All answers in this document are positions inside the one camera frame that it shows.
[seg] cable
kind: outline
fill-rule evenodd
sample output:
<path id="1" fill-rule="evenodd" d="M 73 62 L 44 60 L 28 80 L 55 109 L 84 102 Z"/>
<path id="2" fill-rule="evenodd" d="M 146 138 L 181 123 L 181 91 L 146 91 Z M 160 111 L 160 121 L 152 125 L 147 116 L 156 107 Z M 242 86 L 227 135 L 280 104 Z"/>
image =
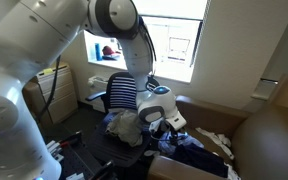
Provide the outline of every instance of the cable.
<path id="1" fill-rule="evenodd" d="M 170 131 L 167 132 L 167 135 L 165 136 L 164 139 L 156 138 L 156 137 L 153 136 L 153 134 L 151 134 L 151 138 L 156 140 L 156 141 L 168 141 L 168 142 L 170 142 L 170 140 L 168 138 L 169 134 L 170 134 Z M 188 138 L 188 134 L 185 132 L 184 135 L 178 136 L 176 141 L 185 140 L 186 138 Z"/>
<path id="2" fill-rule="evenodd" d="M 60 61 L 61 61 L 61 56 L 59 56 L 56 59 L 56 69 L 55 69 L 55 74 L 54 74 L 54 80 L 53 80 L 53 85 L 52 85 L 52 89 L 51 89 L 51 94 L 50 94 L 45 106 L 43 107 L 42 111 L 37 115 L 36 121 L 38 123 L 41 122 L 41 118 L 42 118 L 43 114 L 46 112 L 46 110 L 48 109 L 48 107 L 50 106 L 50 104 L 51 104 L 51 102 L 53 100 L 53 96 L 54 96 L 54 92 L 55 92 L 55 88 L 56 88 L 58 67 L 60 65 Z"/>
<path id="3" fill-rule="evenodd" d="M 145 23 L 144 23 L 143 17 L 142 17 L 142 16 L 139 16 L 139 20 L 140 20 L 140 21 L 139 21 L 139 27 L 143 29 L 145 38 L 146 38 L 146 40 L 147 40 L 147 42 L 148 42 L 149 48 L 151 49 L 151 58 L 152 58 L 151 63 L 152 63 L 152 65 L 153 65 L 153 62 L 154 62 L 154 61 L 155 61 L 155 62 L 157 61 L 154 44 L 153 44 L 152 38 L 151 38 L 151 36 L 150 36 L 150 33 L 149 33 L 149 31 L 148 31 Z M 156 71 L 156 67 L 154 67 L 154 69 L 153 69 L 153 72 L 152 72 L 152 75 L 151 75 L 152 77 L 154 77 L 155 71 Z"/>
<path id="4" fill-rule="evenodd" d="M 90 0 L 87 0 L 88 1 L 88 5 L 87 5 L 87 19 L 88 19 L 88 22 L 90 24 L 90 28 L 93 29 L 92 27 L 92 22 L 91 22 L 91 12 L 90 12 L 90 4 L 91 4 L 91 1 Z M 86 28 L 85 29 L 87 32 L 93 34 L 94 36 L 96 36 L 92 31 L 89 30 L 89 28 Z"/>

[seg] cloth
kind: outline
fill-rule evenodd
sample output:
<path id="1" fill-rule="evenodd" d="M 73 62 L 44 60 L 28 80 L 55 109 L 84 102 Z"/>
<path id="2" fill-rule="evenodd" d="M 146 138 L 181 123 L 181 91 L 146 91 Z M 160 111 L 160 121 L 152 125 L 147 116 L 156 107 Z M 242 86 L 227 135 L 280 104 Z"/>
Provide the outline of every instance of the cloth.
<path id="1" fill-rule="evenodd" d="M 193 143 L 177 146 L 170 158 L 223 178 L 228 177 L 228 166 L 223 158 Z"/>
<path id="2" fill-rule="evenodd" d="M 237 173 L 233 170 L 233 167 L 229 164 L 225 164 L 228 167 L 227 179 L 228 180 L 241 180 Z"/>
<path id="3" fill-rule="evenodd" d="M 106 133 L 118 136 L 121 141 L 128 143 L 131 147 L 141 145 L 143 142 L 142 123 L 137 113 L 129 110 L 124 110 L 114 116 L 107 125 Z"/>
<path id="4" fill-rule="evenodd" d="M 169 141 L 171 133 L 165 132 L 161 138 L 160 141 L 158 142 L 158 148 L 163 152 L 166 153 L 167 155 L 171 155 L 175 152 L 176 146 L 172 145 Z M 204 148 L 204 145 L 198 141 L 196 138 L 183 134 L 183 133 L 178 133 L 179 140 L 177 141 L 178 145 L 189 145 L 189 144 L 195 144 L 196 146 L 199 146 L 201 148 Z"/>
<path id="5" fill-rule="evenodd" d="M 104 55 L 120 54 L 118 51 L 113 51 L 110 46 L 104 46 L 102 52 Z"/>
<path id="6" fill-rule="evenodd" d="M 117 54 L 117 55 L 105 55 L 105 56 L 102 56 L 102 59 L 104 59 L 104 60 L 119 60 L 120 55 L 119 54 Z"/>
<path id="7" fill-rule="evenodd" d="M 220 134 L 219 136 L 217 136 L 214 133 L 205 131 L 201 128 L 196 128 L 196 130 L 199 133 L 209 137 L 215 144 L 220 146 L 223 149 L 223 151 L 230 157 L 231 160 L 234 159 L 234 155 L 233 155 L 232 151 L 227 147 L 227 146 L 231 146 L 231 142 L 223 134 Z"/>

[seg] blue cloth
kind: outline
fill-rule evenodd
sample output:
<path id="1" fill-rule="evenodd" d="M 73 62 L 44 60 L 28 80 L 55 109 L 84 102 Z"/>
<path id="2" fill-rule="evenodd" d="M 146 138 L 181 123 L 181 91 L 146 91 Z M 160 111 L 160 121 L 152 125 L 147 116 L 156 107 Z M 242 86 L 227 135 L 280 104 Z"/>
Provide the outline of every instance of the blue cloth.
<path id="1" fill-rule="evenodd" d="M 167 155 L 171 155 L 175 152 L 176 146 L 172 145 L 169 141 L 171 134 L 169 132 L 165 132 L 162 137 L 160 138 L 160 141 L 158 142 L 158 148 Z M 204 148 L 204 145 L 198 141 L 196 138 L 183 134 L 178 133 L 179 140 L 177 141 L 178 145 L 189 145 L 189 144 L 195 144 L 198 147 Z"/>
<path id="2" fill-rule="evenodd" d="M 223 178 L 228 175 L 228 166 L 224 164 L 223 158 L 193 143 L 177 146 L 170 158 Z"/>
<path id="3" fill-rule="evenodd" d="M 102 56 L 103 60 L 119 60 L 120 59 L 120 54 L 113 54 L 113 55 L 104 55 Z"/>

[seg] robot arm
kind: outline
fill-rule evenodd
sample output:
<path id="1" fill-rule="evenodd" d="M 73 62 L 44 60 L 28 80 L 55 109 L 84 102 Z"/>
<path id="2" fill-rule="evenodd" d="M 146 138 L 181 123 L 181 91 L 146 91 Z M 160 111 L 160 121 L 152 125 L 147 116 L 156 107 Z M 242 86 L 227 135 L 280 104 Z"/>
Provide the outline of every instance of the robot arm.
<path id="1" fill-rule="evenodd" d="M 167 87 L 154 92 L 146 88 L 147 76 L 152 72 L 154 46 L 143 19 L 130 0 L 95 0 L 90 2 L 89 16 L 94 35 L 115 37 L 123 48 L 127 70 L 134 77 L 139 117 L 147 122 L 160 118 L 178 130 L 186 121 L 175 105 L 175 96 Z"/>
<path id="2" fill-rule="evenodd" d="M 170 91 L 146 90 L 152 43 L 131 0 L 18 1 L 0 21 L 0 179 L 58 179 L 61 167 L 47 151 L 21 91 L 81 30 L 119 40 L 136 82 L 142 119 L 152 122 L 164 116 L 175 129 L 185 124 L 172 124 L 184 119 Z"/>

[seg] red object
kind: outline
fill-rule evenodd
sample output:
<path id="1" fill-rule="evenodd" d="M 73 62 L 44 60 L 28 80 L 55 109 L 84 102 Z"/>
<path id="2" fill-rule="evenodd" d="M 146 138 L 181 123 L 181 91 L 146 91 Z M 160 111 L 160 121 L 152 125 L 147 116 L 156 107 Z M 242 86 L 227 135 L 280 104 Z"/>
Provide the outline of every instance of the red object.
<path id="1" fill-rule="evenodd" d="M 103 52 L 104 55 L 112 55 L 112 54 L 116 53 L 109 46 L 104 46 L 102 52 Z"/>
<path id="2" fill-rule="evenodd" d="M 68 141 L 62 142 L 62 143 L 60 144 L 60 146 L 61 146 L 62 148 L 66 147 L 66 146 L 68 146 L 68 145 L 70 145 L 70 143 L 69 143 Z"/>

